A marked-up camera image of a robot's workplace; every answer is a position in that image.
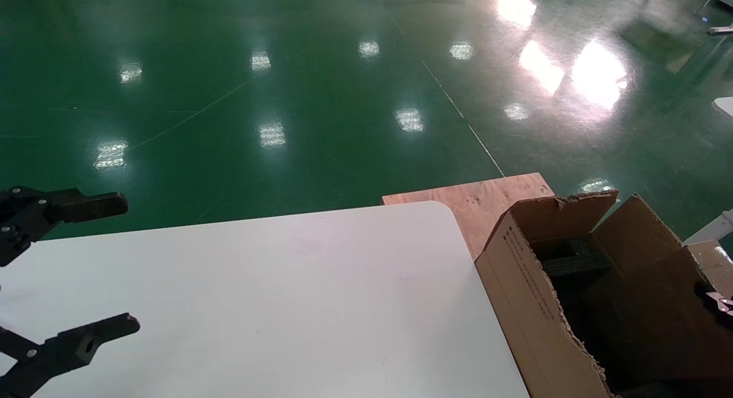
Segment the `box flap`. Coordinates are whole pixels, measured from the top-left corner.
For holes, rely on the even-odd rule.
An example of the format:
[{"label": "box flap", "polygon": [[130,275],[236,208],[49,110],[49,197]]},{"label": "box flap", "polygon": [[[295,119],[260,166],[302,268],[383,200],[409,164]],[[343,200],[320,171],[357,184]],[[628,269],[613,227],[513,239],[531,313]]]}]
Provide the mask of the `box flap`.
[{"label": "box flap", "polygon": [[639,195],[632,195],[593,232],[618,272],[633,273],[669,257],[680,239]]},{"label": "box flap", "polygon": [[507,212],[515,218],[527,241],[579,237],[592,231],[616,202],[618,190],[596,194],[521,200]]},{"label": "box flap", "polygon": [[[578,207],[607,208],[609,199],[612,204],[615,195],[599,195],[588,202],[579,199],[576,203]],[[563,226],[565,232],[581,231],[558,217],[563,205],[573,207],[570,202],[555,199],[524,200],[514,205],[498,221],[476,260],[476,269],[533,398],[608,398],[612,395],[603,370],[570,330],[549,278],[514,218],[514,210],[521,208],[521,216],[530,228],[534,225],[529,219],[534,217],[545,228]],[[582,216],[588,229],[602,216],[586,217],[579,210],[572,211],[569,213]],[[539,229],[534,233],[543,236]]]},{"label": "box flap", "polygon": [[688,250],[715,291],[733,297],[733,262],[725,249],[717,241],[708,241],[690,245]]}]

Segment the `epoxy floor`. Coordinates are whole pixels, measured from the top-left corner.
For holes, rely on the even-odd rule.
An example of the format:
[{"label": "epoxy floor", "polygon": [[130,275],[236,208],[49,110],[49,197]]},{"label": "epoxy floor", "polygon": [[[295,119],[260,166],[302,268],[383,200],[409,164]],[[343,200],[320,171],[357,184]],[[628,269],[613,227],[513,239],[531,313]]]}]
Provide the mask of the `epoxy floor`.
[{"label": "epoxy floor", "polygon": [[2,187],[128,197],[69,237],[539,171],[685,238],[733,207],[706,1],[0,0]]}]

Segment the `open cardboard box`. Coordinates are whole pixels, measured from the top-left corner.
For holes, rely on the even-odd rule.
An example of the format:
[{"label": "open cardboard box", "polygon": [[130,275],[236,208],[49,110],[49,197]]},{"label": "open cardboard box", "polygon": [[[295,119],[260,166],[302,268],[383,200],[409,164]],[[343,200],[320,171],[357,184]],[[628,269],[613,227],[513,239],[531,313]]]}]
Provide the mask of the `open cardboard box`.
[{"label": "open cardboard box", "polygon": [[[693,292],[707,281],[730,297],[730,258],[717,242],[683,247],[637,195],[594,229],[617,195],[522,200],[502,215],[476,260],[530,395],[606,398],[618,388],[662,381],[686,388],[683,396],[733,396],[733,331]],[[568,323],[560,291],[539,260],[570,239],[608,262],[571,286],[583,300],[579,315],[593,322],[594,343],[604,345],[602,363],[625,374],[618,385],[606,377],[610,365],[606,372],[586,349],[575,320]]]}]

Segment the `green floor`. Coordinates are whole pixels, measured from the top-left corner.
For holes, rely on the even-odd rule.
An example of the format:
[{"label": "green floor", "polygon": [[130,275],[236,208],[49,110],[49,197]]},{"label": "green floor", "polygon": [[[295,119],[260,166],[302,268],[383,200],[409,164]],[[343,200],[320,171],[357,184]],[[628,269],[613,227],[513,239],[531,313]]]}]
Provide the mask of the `green floor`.
[{"label": "green floor", "polygon": [[733,207],[707,0],[0,0],[0,179],[120,191],[70,237],[378,204],[539,171]]}]

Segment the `torn cardboard edge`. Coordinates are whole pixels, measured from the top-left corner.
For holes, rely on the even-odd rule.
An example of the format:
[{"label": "torn cardboard edge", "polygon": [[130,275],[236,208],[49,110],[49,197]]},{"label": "torn cardboard edge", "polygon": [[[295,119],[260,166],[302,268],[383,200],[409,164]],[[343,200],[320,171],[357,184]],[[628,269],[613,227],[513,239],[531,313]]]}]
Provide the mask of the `torn cardboard edge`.
[{"label": "torn cardboard edge", "polygon": [[[614,396],[608,388],[605,370],[573,333],[557,291],[542,269],[539,260],[544,259],[542,253],[552,253],[558,242],[586,239],[612,263],[612,269],[588,292],[592,294],[589,298],[595,297],[591,307],[596,302],[599,309],[594,315],[605,319],[603,323],[610,328],[608,330],[623,333],[615,338],[611,336],[610,344],[615,349],[627,349],[624,336],[635,335],[634,325],[647,325],[644,315],[655,311],[654,302],[665,301],[665,296],[647,296],[648,299],[640,302],[642,311],[638,312],[634,309],[638,298],[633,294],[647,286],[663,291],[667,283],[655,280],[665,277],[667,264],[679,266],[676,275],[667,277],[677,285],[685,287],[690,281],[703,277],[724,294],[733,289],[733,265],[720,255],[720,252],[724,254],[722,249],[715,249],[719,248],[717,242],[681,246],[677,236],[638,195],[632,195],[599,225],[615,204],[617,195],[618,191],[608,190],[566,199],[546,197],[516,202],[498,219],[476,260],[476,269],[533,398]],[[683,297],[685,307],[697,312],[698,319],[704,321],[702,325],[709,327],[716,340],[720,340],[723,332],[715,327],[711,317],[704,317],[701,302],[694,297],[692,288],[678,291],[681,293],[675,296]],[[625,302],[625,308],[618,307],[620,315],[605,309],[613,305],[616,298]],[[685,319],[675,312],[675,308],[659,310],[670,314],[668,319]],[[627,360],[636,360],[634,370],[641,374],[640,380],[644,377],[651,380],[652,375],[655,380],[663,380],[665,374],[673,374],[678,380],[699,375],[699,372],[693,373],[690,365],[665,363],[665,359],[675,359],[675,354],[665,353],[664,349],[675,349],[675,345],[670,348],[663,344],[663,337],[659,338],[655,330],[664,325],[658,324],[637,331],[642,334],[642,340],[635,346],[637,351],[621,351]],[[617,325],[626,328],[619,330]],[[733,351],[733,336],[725,335]],[[676,347],[685,349],[684,341],[681,343],[682,346]],[[647,353],[658,356],[648,358]]]}]

